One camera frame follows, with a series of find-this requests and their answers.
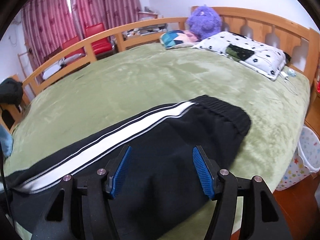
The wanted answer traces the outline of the pink curtain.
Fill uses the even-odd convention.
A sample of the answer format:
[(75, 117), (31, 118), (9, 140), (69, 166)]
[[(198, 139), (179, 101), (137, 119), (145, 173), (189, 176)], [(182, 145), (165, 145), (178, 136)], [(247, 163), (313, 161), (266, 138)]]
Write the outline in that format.
[(85, 29), (102, 23), (106, 30), (138, 21), (140, 0), (70, 0), (76, 33), (86, 37)]
[(27, 44), (36, 64), (76, 36), (67, 0), (28, 0), (21, 9)]

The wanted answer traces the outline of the black track pants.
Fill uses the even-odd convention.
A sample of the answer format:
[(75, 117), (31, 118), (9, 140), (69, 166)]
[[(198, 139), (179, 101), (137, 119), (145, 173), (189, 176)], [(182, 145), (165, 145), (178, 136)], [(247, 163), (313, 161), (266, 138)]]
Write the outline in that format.
[(66, 146), (6, 178), (15, 220), (32, 232), (56, 184), (96, 174), (129, 145), (131, 163), (111, 202), (121, 239), (158, 239), (206, 204), (193, 164), (201, 146), (230, 168), (251, 120), (240, 107), (207, 95), (153, 107)]

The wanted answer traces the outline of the black garment on footboard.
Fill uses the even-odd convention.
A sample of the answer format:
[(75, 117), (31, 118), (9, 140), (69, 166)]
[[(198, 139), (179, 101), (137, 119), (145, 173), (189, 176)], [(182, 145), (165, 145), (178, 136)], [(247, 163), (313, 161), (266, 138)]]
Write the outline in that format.
[(20, 112), (20, 103), (23, 98), (23, 87), (20, 81), (9, 77), (0, 85), (0, 103), (14, 105)]

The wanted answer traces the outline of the right pink curtain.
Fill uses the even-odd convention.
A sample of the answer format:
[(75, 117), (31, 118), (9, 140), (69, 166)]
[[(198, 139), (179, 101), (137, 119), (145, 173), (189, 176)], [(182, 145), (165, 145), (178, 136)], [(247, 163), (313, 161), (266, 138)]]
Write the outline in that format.
[(138, 21), (140, 0), (70, 0), (76, 33), (86, 37), (85, 29), (102, 23), (106, 30)]

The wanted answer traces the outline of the left pink curtain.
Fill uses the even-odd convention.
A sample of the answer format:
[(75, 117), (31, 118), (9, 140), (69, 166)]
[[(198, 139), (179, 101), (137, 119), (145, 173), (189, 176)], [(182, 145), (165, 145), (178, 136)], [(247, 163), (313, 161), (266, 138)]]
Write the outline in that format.
[(28, 0), (21, 9), (27, 44), (36, 64), (76, 36), (67, 0)]

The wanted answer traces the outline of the purple plush toy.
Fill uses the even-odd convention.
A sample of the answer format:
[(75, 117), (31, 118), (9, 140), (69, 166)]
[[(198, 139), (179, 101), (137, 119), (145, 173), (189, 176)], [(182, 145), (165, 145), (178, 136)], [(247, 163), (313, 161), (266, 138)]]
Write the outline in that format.
[(222, 20), (220, 15), (211, 7), (197, 7), (186, 21), (189, 30), (200, 40), (209, 38), (221, 31)]

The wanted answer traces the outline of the white floral pillow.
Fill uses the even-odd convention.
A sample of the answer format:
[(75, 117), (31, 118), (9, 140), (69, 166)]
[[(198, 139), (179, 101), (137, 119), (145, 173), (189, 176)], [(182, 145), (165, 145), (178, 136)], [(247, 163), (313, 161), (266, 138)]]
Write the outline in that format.
[(193, 47), (232, 59), (272, 81), (287, 64), (282, 50), (228, 31), (208, 37)]

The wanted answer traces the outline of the light blue fleece garment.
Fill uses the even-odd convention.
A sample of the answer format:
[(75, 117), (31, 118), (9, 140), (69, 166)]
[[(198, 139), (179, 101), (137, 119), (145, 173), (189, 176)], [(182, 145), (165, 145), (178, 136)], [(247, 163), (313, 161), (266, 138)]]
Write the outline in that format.
[(13, 138), (7, 129), (2, 125), (0, 126), (0, 140), (4, 157), (10, 157), (13, 149)]

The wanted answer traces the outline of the green plush bed blanket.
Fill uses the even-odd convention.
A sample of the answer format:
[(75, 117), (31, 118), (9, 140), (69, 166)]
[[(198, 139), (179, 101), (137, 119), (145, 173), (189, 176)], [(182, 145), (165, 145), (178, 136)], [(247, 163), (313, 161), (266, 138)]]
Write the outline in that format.
[(201, 95), (241, 107), (252, 121), (231, 171), (261, 175), (271, 190), (293, 157), (309, 106), (307, 78), (270, 81), (216, 53), (147, 44), (99, 60), (37, 95), (13, 133), (4, 172), (24, 171), (56, 151), (142, 111)]

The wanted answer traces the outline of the wooden bed frame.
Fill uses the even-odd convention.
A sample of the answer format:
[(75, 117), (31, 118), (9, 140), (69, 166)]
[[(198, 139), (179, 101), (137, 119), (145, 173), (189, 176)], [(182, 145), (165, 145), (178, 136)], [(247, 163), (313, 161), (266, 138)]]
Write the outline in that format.
[[(266, 37), (268, 34), (275, 34), (280, 40), (280, 49), (289, 55), (293, 55), (294, 48), (301, 46), (304, 41), (307, 41), (309, 46), (306, 63), (305, 68), (301, 71), (301, 73), (308, 78), (311, 85), (315, 83), (319, 59), (319, 33), (317, 31), (313, 30), (312, 28), (308, 29), (283, 17), (258, 10), (235, 7), (215, 7), (214, 9), (221, 16), (223, 30), (231, 31), (237, 34), (243, 34), (245, 29), (248, 29), (249, 33), (253, 35), (252, 39), (263, 43), (266, 42)], [(175, 24), (179, 29), (184, 30), (188, 27), (186, 21), (186, 17), (156, 18), (152, 20), (129, 23), (101, 31), (56, 54), (54, 57), (37, 68), (37, 70), (35, 70), (32, 74), (30, 74), (22, 82), (22, 86), (29, 86), (32, 92), (35, 95), (38, 95), (57, 80), (76, 71), (87, 63), (93, 63), (97, 61), (97, 57), (92, 48), (92, 43), (103, 38), (114, 37), (116, 39), (116, 45), (119, 52), (122, 52), (140, 44), (157, 42), (161, 36), (161, 33), (157, 32), (144, 36), (138, 35), (134, 38), (124, 39), (123, 33), (126, 31), (158, 24)], [(81, 57), (68, 66), (62, 68), (45, 81), (37, 83), (36, 78), (54, 62), (81, 48), (83, 48), (86, 52), (84, 57)]]

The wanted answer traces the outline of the white star patterned bin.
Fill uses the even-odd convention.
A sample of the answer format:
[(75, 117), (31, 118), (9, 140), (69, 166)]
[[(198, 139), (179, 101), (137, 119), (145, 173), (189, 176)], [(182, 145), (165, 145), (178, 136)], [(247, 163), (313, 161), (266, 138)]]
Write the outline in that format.
[(283, 191), (309, 175), (317, 174), (319, 172), (319, 155), (319, 138), (312, 129), (304, 126), (291, 163), (276, 190)]

